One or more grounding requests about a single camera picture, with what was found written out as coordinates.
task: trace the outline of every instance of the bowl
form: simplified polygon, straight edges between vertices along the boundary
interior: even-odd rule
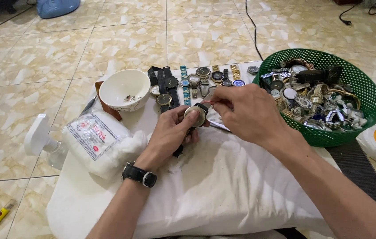
[[[111,109],[131,112],[145,106],[150,90],[151,83],[147,74],[138,70],[123,70],[103,82],[99,95]]]

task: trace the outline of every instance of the rubber mat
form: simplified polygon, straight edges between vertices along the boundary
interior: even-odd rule
[[[356,139],[326,148],[342,173],[376,201],[376,171]]]

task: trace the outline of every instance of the white cloth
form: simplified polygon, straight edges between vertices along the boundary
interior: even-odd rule
[[[158,115],[151,98],[143,110],[122,115],[123,124],[132,132],[149,134]],[[208,118],[219,122],[213,110]],[[212,127],[198,131],[200,142],[187,145],[184,155],[159,171],[134,238],[232,235],[283,227],[334,236],[292,174],[266,150]],[[315,149],[336,166],[325,149]],[[47,206],[54,235],[84,238],[120,184],[120,179],[109,185],[92,178],[69,154]]]

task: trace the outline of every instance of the green plastic basket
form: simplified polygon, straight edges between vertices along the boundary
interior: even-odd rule
[[[352,132],[329,132],[307,127],[300,124],[284,114],[281,114],[285,122],[291,127],[302,133],[304,138],[311,146],[315,147],[333,147],[345,144],[356,138],[365,129],[376,124],[376,85],[375,83],[359,68],[349,62],[331,55],[310,49],[287,49],[275,52],[265,59],[260,65],[259,73],[253,80],[253,83],[259,84],[259,76],[269,73],[268,69],[278,68],[282,60],[288,60],[293,57],[301,58],[309,63],[313,63],[316,69],[325,69],[329,66],[339,65],[343,67],[341,79],[349,83],[353,88],[355,95],[360,99],[360,109],[368,120],[361,130]]]

